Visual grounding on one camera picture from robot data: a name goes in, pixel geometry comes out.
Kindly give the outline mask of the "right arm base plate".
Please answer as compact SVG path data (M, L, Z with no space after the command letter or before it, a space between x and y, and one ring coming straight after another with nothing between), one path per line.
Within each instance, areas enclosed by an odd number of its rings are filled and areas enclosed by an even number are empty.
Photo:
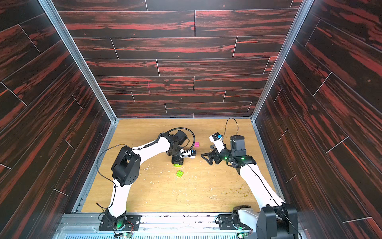
M224 230L238 230L233 223L232 214L219 214L215 220L215 223L219 226L219 229Z

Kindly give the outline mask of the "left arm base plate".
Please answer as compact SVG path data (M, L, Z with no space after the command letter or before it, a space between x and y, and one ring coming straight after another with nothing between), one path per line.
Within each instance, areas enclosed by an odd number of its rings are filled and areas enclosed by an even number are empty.
M118 218L103 215L99 231L138 231L142 216L139 214L126 214Z

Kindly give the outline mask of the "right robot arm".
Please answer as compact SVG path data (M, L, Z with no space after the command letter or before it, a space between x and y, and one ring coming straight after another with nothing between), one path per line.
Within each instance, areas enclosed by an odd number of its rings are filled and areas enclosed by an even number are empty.
M245 138L241 135L231 136L230 148L224 144L223 136L218 132L209 139L213 143L212 152L203 153L201 157L209 165L225 161L228 166L236 169L247 183L260 209L257 213L249 205L236 206L230 215L218 216L220 228L236 229L239 239L245 239L251 234L257 239L297 239L299 232L296 208L286 204L265 180L255 159L247 154Z

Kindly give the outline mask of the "green lego brick front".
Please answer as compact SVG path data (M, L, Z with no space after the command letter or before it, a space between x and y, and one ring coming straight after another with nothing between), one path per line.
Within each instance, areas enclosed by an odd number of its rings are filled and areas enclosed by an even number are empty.
M176 176L179 178L182 178L183 175L184 175L184 173L181 170L177 171L177 173L176 173Z

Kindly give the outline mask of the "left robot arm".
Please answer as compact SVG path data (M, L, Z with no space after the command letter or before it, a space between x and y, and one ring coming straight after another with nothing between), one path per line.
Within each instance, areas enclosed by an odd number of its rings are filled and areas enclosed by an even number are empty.
M166 152L171 143L161 137L158 142L150 142L149 147L138 146L130 148L124 146L112 166L112 178L115 184L109 208L107 211L115 218L126 212L126 201L131 185L138 179L140 166L146 160Z

